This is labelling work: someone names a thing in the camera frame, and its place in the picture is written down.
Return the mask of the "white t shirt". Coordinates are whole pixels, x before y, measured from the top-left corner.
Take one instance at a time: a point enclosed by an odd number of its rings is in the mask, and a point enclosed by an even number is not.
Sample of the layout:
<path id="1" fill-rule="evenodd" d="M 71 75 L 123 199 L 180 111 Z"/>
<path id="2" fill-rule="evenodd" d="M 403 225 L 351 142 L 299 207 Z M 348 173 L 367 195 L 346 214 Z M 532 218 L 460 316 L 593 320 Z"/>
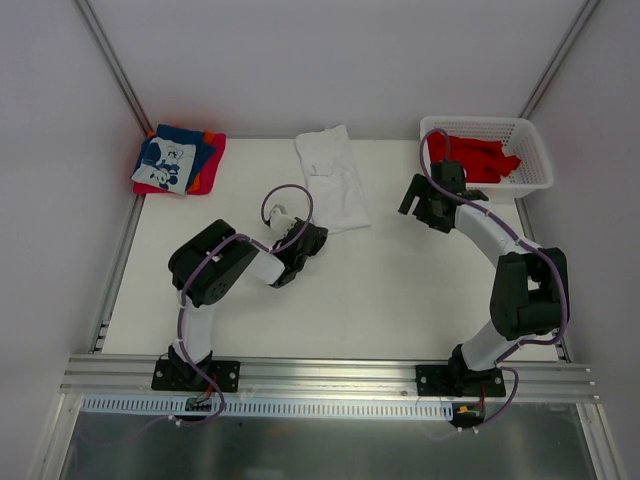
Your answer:
<path id="1" fill-rule="evenodd" d="M 330 234 L 369 227 L 371 220 L 344 125 L 295 138 L 313 219 Z"/>

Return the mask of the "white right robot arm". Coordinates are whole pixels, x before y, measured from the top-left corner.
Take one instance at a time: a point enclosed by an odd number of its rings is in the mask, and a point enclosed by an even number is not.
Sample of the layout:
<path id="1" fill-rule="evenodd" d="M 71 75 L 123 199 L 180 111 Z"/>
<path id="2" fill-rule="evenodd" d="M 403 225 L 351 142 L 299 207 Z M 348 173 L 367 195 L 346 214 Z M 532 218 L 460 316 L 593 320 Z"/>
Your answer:
<path id="1" fill-rule="evenodd" d="M 495 269 L 488 322 L 457 345 L 444 365 L 419 365 L 421 396 L 501 397 L 498 365 L 525 344 L 541 344 L 568 324 L 568 269 L 558 248 L 529 243 L 490 209 L 488 198 L 465 184 L 457 161 L 416 174 L 399 211 L 442 233 L 464 234 Z"/>

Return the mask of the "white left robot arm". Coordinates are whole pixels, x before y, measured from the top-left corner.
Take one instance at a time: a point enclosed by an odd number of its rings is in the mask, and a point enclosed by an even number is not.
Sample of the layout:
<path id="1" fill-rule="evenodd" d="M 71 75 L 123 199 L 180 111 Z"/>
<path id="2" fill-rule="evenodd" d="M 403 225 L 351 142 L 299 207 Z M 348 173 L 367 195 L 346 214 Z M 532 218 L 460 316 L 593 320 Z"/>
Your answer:
<path id="1" fill-rule="evenodd" d="M 237 374 L 239 364 L 213 359 L 216 304 L 244 274 L 272 288 L 291 283 L 328 238 L 326 228 L 299 217 L 284 216 L 267 225 L 281 236 L 271 249 L 219 219 L 173 253 L 168 268 L 179 295 L 180 327 L 167 357 L 156 363 L 154 390 L 205 390 L 210 387 L 208 377 L 224 392 L 237 390 L 237 382 L 228 375 Z"/>

